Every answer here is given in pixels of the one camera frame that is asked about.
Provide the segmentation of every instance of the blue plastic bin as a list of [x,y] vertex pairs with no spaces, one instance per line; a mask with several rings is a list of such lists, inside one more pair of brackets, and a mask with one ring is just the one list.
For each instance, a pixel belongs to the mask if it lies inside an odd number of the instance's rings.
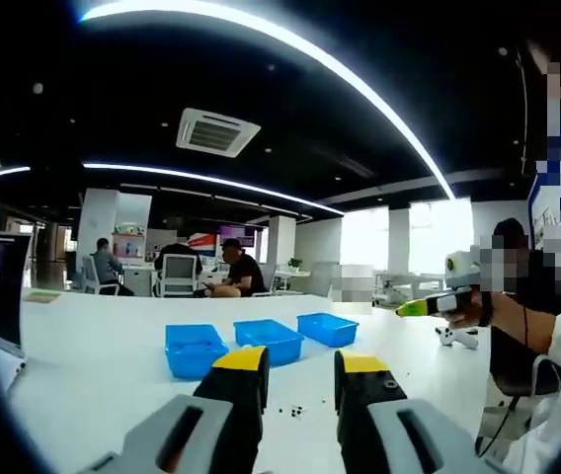
[[270,365],[285,365],[300,358],[304,336],[273,319],[234,323],[239,346],[265,346],[270,350]]
[[166,327],[165,352],[174,377],[200,379],[228,348],[211,324],[175,324]]
[[341,348],[356,339],[358,323],[329,313],[298,316],[298,332],[330,348]]

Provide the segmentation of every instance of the ceiling air conditioner vent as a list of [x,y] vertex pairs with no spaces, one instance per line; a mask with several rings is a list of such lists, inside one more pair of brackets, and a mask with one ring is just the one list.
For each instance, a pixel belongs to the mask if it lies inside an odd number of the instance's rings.
[[260,129],[258,125],[238,118],[184,109],[177,146],[234,158]]

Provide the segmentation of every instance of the white controller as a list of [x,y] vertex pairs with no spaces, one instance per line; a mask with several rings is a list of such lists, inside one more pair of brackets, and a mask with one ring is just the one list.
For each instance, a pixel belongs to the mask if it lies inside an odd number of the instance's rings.
[[463,329],[437,328],[439,341],[444,346],[451,346],[454,341],[459,341],[469,349],[478,348],[478,340]]

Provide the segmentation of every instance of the black ceiling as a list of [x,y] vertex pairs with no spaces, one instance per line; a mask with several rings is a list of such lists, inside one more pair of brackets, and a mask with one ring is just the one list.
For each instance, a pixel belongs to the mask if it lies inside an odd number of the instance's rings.
[[[153,191],[156,222],[172,215],[245,221],[273,213],[260,203],[322,218],[334,214],[203,182],[87,171],[81,162],[177,169],[310,200],[431,175],[372,104],[289,46],[183,14],[77,23],[88,3],[26,2],[0,19],[0,161],[33,168],[0,177],[1,201],[62,220],[88,186],[141,184],[255,204]],[[518,52],[529,91],[528,172],[542,153],[545,120],[545,83],[524,48],[528,25],[518,17],[463,20],[441,10],[357,6],[279,2],[248,10],[313,40],[354,70],[408,123],[444,173],[502,170],[492,181],[454,185],[458,196],[525,198],[530,179],[521,176]],[[36,83],[41,94],[34,93]],[[185,108],[262,129],[234,159],[183,150],[175,141]],[[431,187],[333,206],[401,206],[443,196]]]

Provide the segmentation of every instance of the potted plant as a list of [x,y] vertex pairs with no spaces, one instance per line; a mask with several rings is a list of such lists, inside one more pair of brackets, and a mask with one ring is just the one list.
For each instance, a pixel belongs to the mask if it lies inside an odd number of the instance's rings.
[[287,264],[292,270],[298,272],[298,269],[302,265],[302,261],[300,259],[289,259],[289,262],[287,262]]

